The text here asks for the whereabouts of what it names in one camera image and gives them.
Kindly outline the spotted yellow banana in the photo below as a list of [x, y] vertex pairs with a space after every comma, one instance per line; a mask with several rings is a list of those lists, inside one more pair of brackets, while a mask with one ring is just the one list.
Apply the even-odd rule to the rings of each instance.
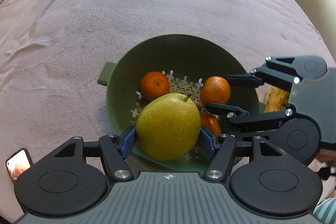
[[286, 92], [274, 86], [270, 87], [264, 101], [264, 112], [269, 113], [279, 110], [285, 110], [288, 106], [289, 96], [289, 92]]

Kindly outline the orange mandarin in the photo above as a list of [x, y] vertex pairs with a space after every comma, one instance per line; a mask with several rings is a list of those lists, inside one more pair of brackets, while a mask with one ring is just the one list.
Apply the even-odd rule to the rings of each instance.
[[216, 116], [209, 113], [201, 114], [201, 124], [203, 127], [209, 129], [214, 135], [219, 136], [222, 134], [221, 127], [218, 123]]
[[170, 92], [169, 80], [162, 72], [149, 72], [141, 79], [139, 92], [151, 102]]
[[225, 105], [231, 97], [231, 87], [228, 81], [219, 76], [213, 76], [206, 80], [200, 94], [200, 102], [203, 106], [208, 103]]

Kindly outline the yellow-green pear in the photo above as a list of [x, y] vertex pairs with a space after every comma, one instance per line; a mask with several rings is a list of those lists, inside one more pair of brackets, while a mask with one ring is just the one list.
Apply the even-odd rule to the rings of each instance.
[[170, 93], [148, 104], [136, 123], [140, 147], [156, 161], [171, 161], [188, 153], [201, 130], [201, 115], [190, 96]]

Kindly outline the smartphone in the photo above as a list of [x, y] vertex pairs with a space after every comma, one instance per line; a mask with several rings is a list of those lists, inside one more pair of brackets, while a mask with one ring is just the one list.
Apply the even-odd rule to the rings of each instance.
[[26, 148], [20, 148], [5, 161], [6, 169], [13, 183], [15, 183], [18, 177], [32, 165], [33, 161]]

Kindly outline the green colander bowl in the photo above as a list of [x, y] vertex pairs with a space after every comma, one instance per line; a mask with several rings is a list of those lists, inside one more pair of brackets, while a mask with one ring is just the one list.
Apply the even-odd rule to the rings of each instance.
[[[205, 112], [199, 94], [206, 79], [246, 72], [224, 48], [203, 38], [173, 34], [146, 40], [129, 50], [119, 61], [107, 61], [98, 77], [98, 84], [107, 87], [106, 111], [116, 135], [122, 134], [129, 126], [135, 126], [140, 112], [149, 103], [138, 88], [143, 76], [153, 71], [165, 75], [171, 92], [191, 94], [200, 113]], [[228, 104], [250, 114], [265, 110], [254, 88], [232, 87]], [[199, 145], [185, 156], [162, 162], [149, 158], [137, 143], [131, 156], [146, 168], [160, 172], [204, 173], [210, 163]]]

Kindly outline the pink bed blanket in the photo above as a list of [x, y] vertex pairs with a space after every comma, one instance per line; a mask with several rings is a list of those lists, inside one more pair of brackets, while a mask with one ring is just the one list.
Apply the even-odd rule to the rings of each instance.
[[72, 136], [110, 133], [104, 64], [149, 38], [214, 42], [245, 69], [267, 56], [335, 62], [295, 0], [4, 0], [1, 3], [1, 162], [38, 161]]

